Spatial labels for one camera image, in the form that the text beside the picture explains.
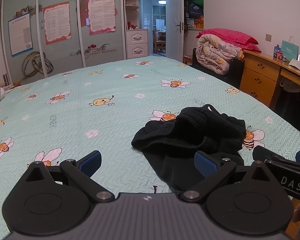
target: white door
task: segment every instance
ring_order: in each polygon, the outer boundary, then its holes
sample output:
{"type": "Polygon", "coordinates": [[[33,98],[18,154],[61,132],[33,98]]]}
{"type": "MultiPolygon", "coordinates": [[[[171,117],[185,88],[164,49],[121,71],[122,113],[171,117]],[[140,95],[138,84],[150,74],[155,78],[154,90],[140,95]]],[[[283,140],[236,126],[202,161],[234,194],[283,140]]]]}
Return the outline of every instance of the white door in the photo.
{"type": "Polygon", "coordinates": [[[183,58],[183,0],[166,0],[166,57],[182,62],[183,58]]]}

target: red pillow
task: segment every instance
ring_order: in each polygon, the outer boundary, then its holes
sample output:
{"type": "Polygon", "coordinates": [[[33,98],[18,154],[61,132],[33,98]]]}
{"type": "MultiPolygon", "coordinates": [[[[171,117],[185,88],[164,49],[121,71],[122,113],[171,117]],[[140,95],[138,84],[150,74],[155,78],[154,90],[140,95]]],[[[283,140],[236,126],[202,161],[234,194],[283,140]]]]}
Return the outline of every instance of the red pillow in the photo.
{"type": "Polygon", "coordinates": [[[225,42],[233,41],[243,45],[248,45],[249,43],[259,44],[258,41],[250,35],[228,29],[214,28],[204,30],[200,32],[196,38],[200,38],[203,34],[214,34],[223,39],[225,42]]]}

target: wooden chair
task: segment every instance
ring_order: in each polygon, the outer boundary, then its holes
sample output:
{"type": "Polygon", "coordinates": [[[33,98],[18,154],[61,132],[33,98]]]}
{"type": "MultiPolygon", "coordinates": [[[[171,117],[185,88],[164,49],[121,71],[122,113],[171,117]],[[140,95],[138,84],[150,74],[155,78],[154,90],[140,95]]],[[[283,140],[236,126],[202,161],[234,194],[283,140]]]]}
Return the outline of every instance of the wooden chair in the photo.
{"type": "Polygon", "coordinates": [[[158,53],[159,49],[166,49],[166,41],[158,39],[158,32],[153,30],[153,52],[158,53]]]}

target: bed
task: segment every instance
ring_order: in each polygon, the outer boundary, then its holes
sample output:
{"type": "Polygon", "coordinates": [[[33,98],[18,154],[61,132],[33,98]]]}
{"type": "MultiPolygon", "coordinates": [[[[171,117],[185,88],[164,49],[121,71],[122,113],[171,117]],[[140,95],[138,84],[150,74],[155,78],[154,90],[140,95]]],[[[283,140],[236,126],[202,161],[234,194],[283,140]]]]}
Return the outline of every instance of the bed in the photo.
{"type": "Polygon", "coordinates": [[[291,160],[300,150],[299,131],[262,103],[165,57],[81,68],[15,88],[0,102],[0,239],[9,232],[2,203],[34,160],[58,165],[99,150],[102,166],[92,179],[115,195],[153,193],[154,185],[170,192],[131,140],[149,120],[206,103],[245,120],[254,135],[240,151],[245,165],[255,145],[291,160]]]}

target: pink poster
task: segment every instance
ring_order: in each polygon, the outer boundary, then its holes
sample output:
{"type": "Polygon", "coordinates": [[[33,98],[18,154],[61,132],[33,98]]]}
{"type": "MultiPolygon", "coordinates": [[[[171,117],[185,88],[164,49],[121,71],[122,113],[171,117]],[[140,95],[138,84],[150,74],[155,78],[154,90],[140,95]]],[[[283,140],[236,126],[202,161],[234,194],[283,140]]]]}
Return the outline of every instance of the pink poster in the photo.
{"type": "Polygon", "coordinates": [[[115,32],[114,0],[87,0],[90,35],[115,32]]]}

